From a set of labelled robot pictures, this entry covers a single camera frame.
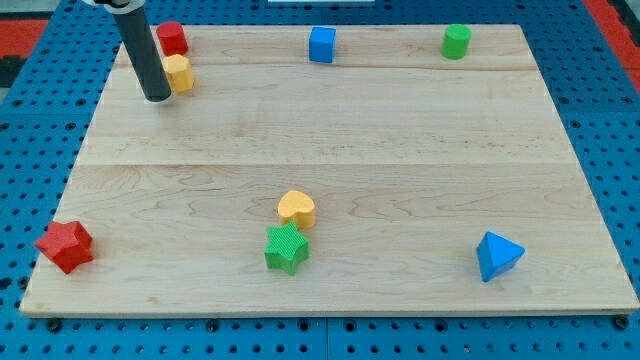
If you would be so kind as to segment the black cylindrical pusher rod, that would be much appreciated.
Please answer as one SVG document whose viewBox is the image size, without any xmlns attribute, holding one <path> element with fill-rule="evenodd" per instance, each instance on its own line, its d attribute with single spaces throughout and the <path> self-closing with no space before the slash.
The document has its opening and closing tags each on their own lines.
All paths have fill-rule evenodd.
<svg viewBox="0 0 640 360">
<path fill-rule="evenodd" d="M 172 91 L 144 5 L 144 2 L 110 2 L 109 12 L 114 17 L 144 97 L 150 102 L 162 102 Z"/>
</svg>

